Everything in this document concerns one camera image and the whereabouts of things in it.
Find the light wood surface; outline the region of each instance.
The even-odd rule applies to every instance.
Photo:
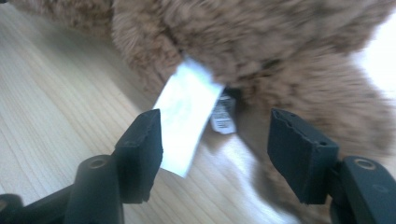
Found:
[[[154,101],[111,43],[0,5],[0,194],[28,204],[72,184]],[[261,174],[239,137],[207,129],[189,176],[161,170],[125,223],[293,223]]]

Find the white fabric tag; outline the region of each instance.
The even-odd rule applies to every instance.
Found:
[[[163,162],[161,168],[185,177],[204,127],[224,86],[211,72],[185,58],[166,83],[154,108],[161,110]]]
[[[233,122],[234,110],[235,99],[224,92],[216,103],[210,117],[210,123],[215,132],[222,134],[236,133],[236,126]]]

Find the brown plush toy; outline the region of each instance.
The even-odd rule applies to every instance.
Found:
[[[337,142],[341,156],[381,161],[390,154],[390,106],[347,56],[365,45],[396,0],[9,3],[111,38],[150,91],[160,92],[188,54],[210,68],[216,81],[239,88],[263,118],[272,107],[296,113]],[[299,204],[268,158],[264,162],[278,197],[303,222],[330,222],[328,207]]]

